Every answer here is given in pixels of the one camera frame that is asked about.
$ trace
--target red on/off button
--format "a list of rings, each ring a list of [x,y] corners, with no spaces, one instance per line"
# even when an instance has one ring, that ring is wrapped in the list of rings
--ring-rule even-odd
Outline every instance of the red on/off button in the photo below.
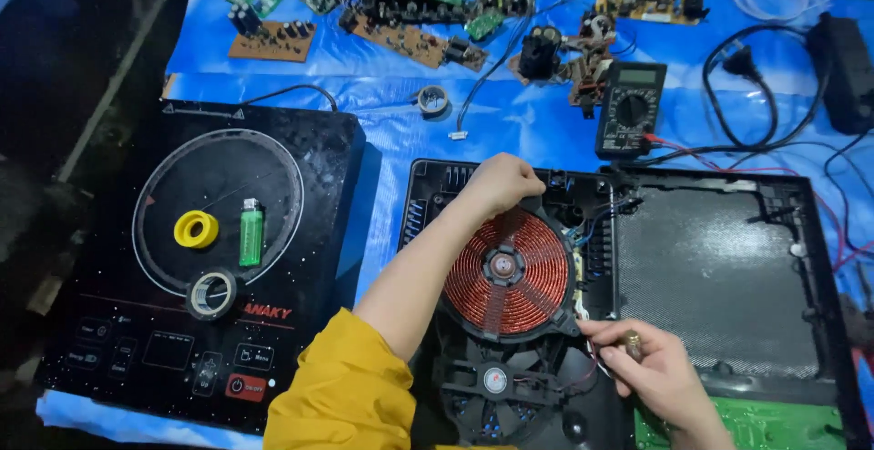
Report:
[[[268,382],[263,378],[234,373],[227,381],[224,395],[229,398],[260,402],[264,399],[264,388],[267,386]]]

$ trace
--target red copper wire winding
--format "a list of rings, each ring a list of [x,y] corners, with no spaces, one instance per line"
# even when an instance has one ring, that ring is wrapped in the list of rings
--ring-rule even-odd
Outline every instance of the red copper wire winding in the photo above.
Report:
[[[483,274],[484,256],[500,244],[515,247],[525,263],[516,285],[495,286]],[[559,309],[567,275],[559,238],[545,222],[516,208],[477,230],[449,271],[444,292],[462,317],[483,331],[521,333]]]

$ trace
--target yellow sleeve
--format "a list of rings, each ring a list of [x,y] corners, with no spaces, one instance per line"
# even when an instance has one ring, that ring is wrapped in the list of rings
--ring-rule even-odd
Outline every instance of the yellow sleeve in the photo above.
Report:
[[[382,336],[342,309],[298,357],[273,400],[264,448],[410,448],[412,374]]]

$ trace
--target black glass cooktop surface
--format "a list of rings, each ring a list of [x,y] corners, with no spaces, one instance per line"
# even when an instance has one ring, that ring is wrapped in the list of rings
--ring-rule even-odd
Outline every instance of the black glass cooktop surface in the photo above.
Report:
[[[51,311],[60,330],[39,382],[262,433],[296,356],[351,306],[354,289],[339,291],[335,275],[364,148],[350,114],[169,101],[95,203],[93,232]],[[239,265],[244,199],[264,213],[257,266]],[[192,210],[218,222],[202,249],[173,235]],[[214,322],[197,320],[186,291],[215,268],[236,279],[237,298]]]

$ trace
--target blue tarp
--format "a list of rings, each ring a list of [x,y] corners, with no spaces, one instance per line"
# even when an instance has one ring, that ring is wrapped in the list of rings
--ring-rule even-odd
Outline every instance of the blue tarp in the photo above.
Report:
[[[558,0],[537,0],[539,9]],[[579,28],[579,15],[594,0],[568,2],[540,13],[532,25],[554,25],[565,32]],[[797,0],[761,0],[773,10],[789,10]],[[622,20],[618,24],[616,49],[635,41],[622,59],[656,61],[669,65],[661,100],[657,133],[662,138],[689,146],[727,143],[705,108],[701,90],[701,66],[715,45],[730,34],[753,25],[732,0],[705,0],[712,8],[699,26],[670,26]],[[830,5],[836,16],[859,20],[869,45],[874,45],[874,19],[867,0],[836,0]],[[302,82],[317,84],[334,94],[340,110],[355,114],[367,139],[382,153],[376,203],[370,222],[351,220],[351,226],[368,228],[366,252],[358,280],[356,298],[366,291],[382,267],[394,256],[403,216],[403,199],[410,165],[416,158],[480,161],[504,151],[518,154],[531,165],[593,172],[604,162],[593,153],[596,121],[584,120],[579,109],[569,107],[569,86],[560,84],[523,87],[505,66],[497,69],[477,94],[464,120],[466,141],[453,142],[447,133],[464,98],[479,74],[462,66],[437,70],[422,66],[382,47],[341,32],[337,11],[316,17],[298,0],[285,0],[274,11],[274,20],[312,20],[317,24],[310,56],[305,64],[228,59],[226,54],[234,28],[225,18],[224,0],[190,0],[182,33],[167,73],[175,73],[169,98],[207,102],[239,102]],[[814,13],[799,23],[812,25]],[[508,43],[515,21],[508,21],[483,47],[496,61]],[[463,35],[460,26],[427,26],[443,37]],[[807,112],[815,90],[808,55],[800,43],[785,35],[761,32],[749,39],[759,70],[775,93],[780,112],[776,138],[788,133]],[[764,135],[768,114],[764,98],[743,80],[733,79],[717,69],[712,76],[722,109],[734,131],[743,140]],[[452,106],[438,120],[425,121],[407,99],[429,84],[443,86]],[[282,107],[328,109],[325,99],[314,91],[296,90],[261,102]],[[796,140],[821,141],[843,146],[851,138],[840,135],[821,110],[814,122]],[[864,172],[874,160],[863,141],[849,152]],[[822,166],[831,151],[814,145],[795,145],[759,156],[745,167],[786,166],[811,178],[814,188],[843,219],[844,208],[836,187],[823,176]],[[713,156],[729,165],[727,156]],[[679,159],[673,166],[700,168],[693,159]],[[831,166],[844,188],[852,208],[852,240],[861,245],[874,237],[872,203],[858,177],[841,159]],[[837,233],[823,213],[823,226],[833,260]],[[849,291],[861,305],[858,281],[847,267],[838,275],[841,291]],[[874,401],[874,382],[868,367],[860,370],[859,382],[868,409]],[[132,411],[95,404],[89,399],[49,391],[38,405],[46,424],[81,428],[118,441],[166,441],[216,447],[260,446],[260,438],[173,419],[162,419]]]

